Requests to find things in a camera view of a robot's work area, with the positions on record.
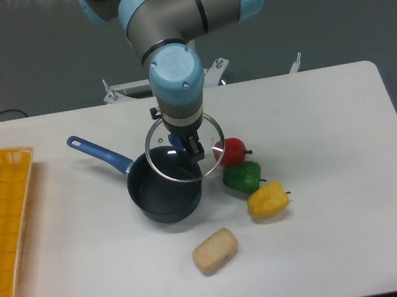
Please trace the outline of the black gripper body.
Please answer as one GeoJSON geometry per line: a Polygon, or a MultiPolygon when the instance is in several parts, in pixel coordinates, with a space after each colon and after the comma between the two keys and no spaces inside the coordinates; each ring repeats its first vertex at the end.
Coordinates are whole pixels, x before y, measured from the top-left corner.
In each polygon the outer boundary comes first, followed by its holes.
{"type": "Polygon", "coordinates": [[[151,108],[150,114],[153,120],[162,119],[165,128],[170,131],[171,134],[181,138],[183,143],[186,143],[189,139],[193,139],[197,142],[199,141],[198,129],[203,121],[202,106],[200,106],[195,113],[185,118],[169,116],[161,112],[158,106],[151,108]]]}

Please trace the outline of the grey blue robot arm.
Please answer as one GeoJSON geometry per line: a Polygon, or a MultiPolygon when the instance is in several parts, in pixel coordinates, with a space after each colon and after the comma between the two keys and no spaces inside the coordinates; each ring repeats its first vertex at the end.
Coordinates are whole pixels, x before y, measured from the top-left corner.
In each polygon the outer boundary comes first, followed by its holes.
{"type": "Polygon", "coordinates": [[[117,18],[147,70],[163,124],[193,161],[204,159],[204,69],[190,41],[258,13],[265,0],[79,0],[93,20],[117,18]]]}

